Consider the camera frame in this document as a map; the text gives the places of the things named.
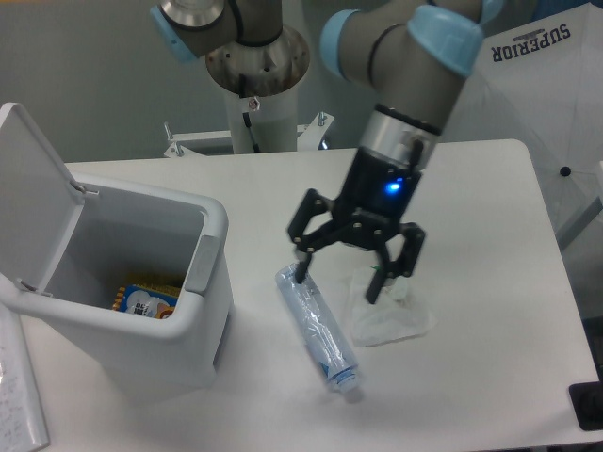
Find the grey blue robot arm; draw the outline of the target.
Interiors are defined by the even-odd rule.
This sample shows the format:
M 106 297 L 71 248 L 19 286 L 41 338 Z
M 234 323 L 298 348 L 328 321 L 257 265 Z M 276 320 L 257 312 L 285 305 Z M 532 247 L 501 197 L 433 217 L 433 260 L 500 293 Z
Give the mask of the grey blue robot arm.
M 413 274 L 425 238 L 402 221 L 422 172 L 472 73 L 482 25 L 498 1 L 389 1 L 342 10 L 324 25 L 319 51 L 333 74 L 375 90 L 377 103 L 340 193 L 309 189 L 288 225 L 304 283 L 314 254 L 340 242 L 373 250 L 378 266 L 366 298 Z M 297 145 L 296 88 L 308 71 L 304 38 L 283 21 L 279 1 L 160 1 L 151 10 L 172 52 L 203 59 L 227 100 L 238 153 Z

